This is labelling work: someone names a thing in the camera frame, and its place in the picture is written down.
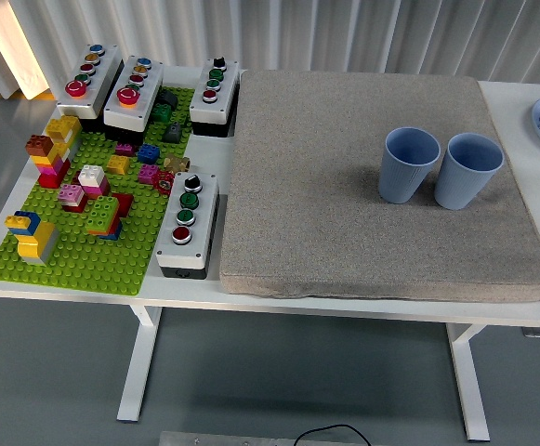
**felt mat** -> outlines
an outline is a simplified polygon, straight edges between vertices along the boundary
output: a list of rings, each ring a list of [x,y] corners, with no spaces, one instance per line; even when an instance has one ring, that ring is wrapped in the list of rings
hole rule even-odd
[[[441,158],[414,197],[377,192],[388,132],[417,126]],[[229,293],[464,302],[540,300],[540,240],[506,164],[468,205],[437,205],[449,139],[498,141],[471,78],[245,72],[220,279]]]

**white curtain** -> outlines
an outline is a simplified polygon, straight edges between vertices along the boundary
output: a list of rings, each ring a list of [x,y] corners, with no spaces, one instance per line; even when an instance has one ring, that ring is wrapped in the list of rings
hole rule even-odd
[[[17,49],[10,35],[1,35],[11,33],[8,26],[0,26],[0,52],[28,94],[47,86],[60,91],[89,43],[117,44],[125,59],[140,54],[169,65],[201,66],[204,59],[224,56],[246,69],[467,75],[540,84],[540,0],[4,3],[8,11],[0,16],[16,21],[29,62],[7,54]],[[44,82],[32,79],[37,72]]]

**plastic cup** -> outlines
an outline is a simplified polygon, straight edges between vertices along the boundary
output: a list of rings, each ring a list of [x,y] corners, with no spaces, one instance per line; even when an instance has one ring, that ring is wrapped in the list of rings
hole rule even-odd
[[[435,200],[447,209],[463,209],[501,168],[504,160],[501,147],[483,135],[454,136],[449,140],[437,178]]]
[[[395,204],[406,203],[441,155],[429,132],[415,127],[392,130],[385,139],[379,175],[379,195]]]

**yellow lego brick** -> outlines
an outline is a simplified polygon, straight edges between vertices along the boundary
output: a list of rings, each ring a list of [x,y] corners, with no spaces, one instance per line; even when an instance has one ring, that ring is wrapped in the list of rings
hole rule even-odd
[[[69,144],[75,136],[82,131],[80,120],[75,116],[61,116],[59,119],[51,119],[46,126],[46,134],[53,142]]]
[[[55,162],[55,158],[57,158],[57,155],[59,155],[59,152],[53,149],[50,150],[47,156],[36,156],[36,155],[30,155],[30,158],[36,165],[53,165]]]
[[[33,257],[29,255],[22,255],[20,247],[25,246],[24,249],[32,249],[40,256],[45,249],[46,244],[50,240],[50,236],[55,230],[55,225],[47,221],[41,221],[34,232],[34,235],[17,235],[18,239],[18,253],[22,257]]]
[[[6,217],[6,227],[12,230],[26,230],[30,227],[31,220],[26,216]]]
[[[61,160],[65,161],[67,157],[69,156],[69,146],[71,141],[69,142],[56,142],[53,144],[53,151],[57,151],[59,156],[61,157]]]
[[[131,160],[127,156],[112,155],[106,164],[106,170],[116,175],[127,175]]]

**table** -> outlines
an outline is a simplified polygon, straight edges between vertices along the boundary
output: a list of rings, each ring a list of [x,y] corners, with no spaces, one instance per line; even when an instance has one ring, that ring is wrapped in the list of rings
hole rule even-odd
[[[165,85],[194,87],[199,69],[165,69]],[[530,109],[540,98],[540,85],[481,83],[509,161],[540,232],[540,140],[530,123]],[[61,300],[128,305],[139,320],[136,343],[117,419],[138,421],[162,308],[200,308],[232,311],[289,313],[401,321],[445,322],[454,360],[456,379],[468,439],[488,440],[488,428],[469,340],[486,325],[540,327],[540,302],[523,304],[449,303],[402,300],[347,300],[305,297],[298,299],[228,295],[219,282],[219,254],[223,216],[230,186],[233,138],[191,136],[186,156],[192,172],[216,173],[220,208],[210,272],[205,281],[167,279],[151,259],[141,290],[136,296],[106,295],[68,289],[0,282],[0,297]],[[7,233],[3,221],[18,210],[37,178],[29,161],[0,215],[0,243]]]

